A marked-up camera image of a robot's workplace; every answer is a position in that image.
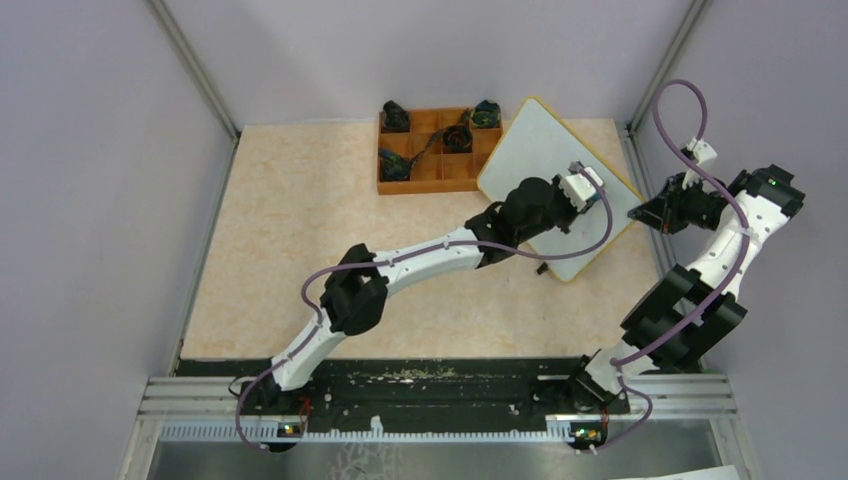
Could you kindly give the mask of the yellow framed whiteboard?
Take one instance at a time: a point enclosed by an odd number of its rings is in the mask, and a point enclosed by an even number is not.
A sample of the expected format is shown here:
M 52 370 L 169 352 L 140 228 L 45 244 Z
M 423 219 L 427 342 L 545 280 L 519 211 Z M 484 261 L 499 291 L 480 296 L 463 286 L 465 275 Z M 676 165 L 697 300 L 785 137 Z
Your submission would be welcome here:
M 594 169 L 603 181 L 602 188 L 611 204 L 612 230 L 603 247 L 593 252 L 573 259 L 546 261 L 551 273 L 562 282 L 577 277 L 626 231 L 633 224 L 628 211 L 645 201 L 630 182 L 624 167 L 614 166 L 583 137 L 539 99 L 528 97 L 477 177 L 478 189 L 490 201 L 503 201 L 526 178 L 550 181 L 557 174 L 565 177 L 569 174 L 568 167 L 577 161 Z M 597 242 L 606 226 L 607 215 L 599 199 L 585 215 L 579 215 L 569 233 L 551 230 L 530 239 L 528 244 L 536 253 L 545 256 L 575 252 Z

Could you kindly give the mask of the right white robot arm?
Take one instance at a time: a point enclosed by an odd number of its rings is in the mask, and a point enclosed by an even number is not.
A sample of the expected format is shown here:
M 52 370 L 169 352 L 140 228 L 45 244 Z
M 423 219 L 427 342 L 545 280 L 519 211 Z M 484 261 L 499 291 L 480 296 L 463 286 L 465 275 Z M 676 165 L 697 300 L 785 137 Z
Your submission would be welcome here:
M 623 382 L 648 371 L 689 369 L 742 322 L 747 310 L 739 290 L 746 269 L 764 242 L 804 205 L 793 178 L 770 165 L 743 170 L 726 185 L 746 227 L 730 202 L 706 190 L 691 171 L 668 177 L 656 197 L 629 211 L 630 218 L 663 234 L 688 226 L 713 234 L 694 261 L 674 265 L 630 311 L 617 344 L 581 357 L 563 385 L 569 408 L 603 408 L 622 392 Z

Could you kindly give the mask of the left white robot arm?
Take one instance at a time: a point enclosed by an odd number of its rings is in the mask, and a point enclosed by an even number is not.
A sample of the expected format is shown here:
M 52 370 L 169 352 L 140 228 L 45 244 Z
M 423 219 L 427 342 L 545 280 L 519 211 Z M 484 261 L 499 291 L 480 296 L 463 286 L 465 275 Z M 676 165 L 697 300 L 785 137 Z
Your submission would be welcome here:
M 584 170 L 552 180 L 522 180 L 503 201 L 490 204 L 461 227 L 418 245 L 373 252 L 350 247 L 333 267 L 307 278 L 302 290 L 323 279 L 318 301 L 304 329 L 268 367 L 244 387 L 244 409 L 277 414 L 292 411 L 300 388 L 317 366 L 345 339 L 364 334 L 381 320 L 385 304 L 400 291 L 436 276 L 481 269 L 513 256 L 539 259 L 520 244 L 551 230 L 568 232 L 572 223 L 599 200 L 599 182 Z

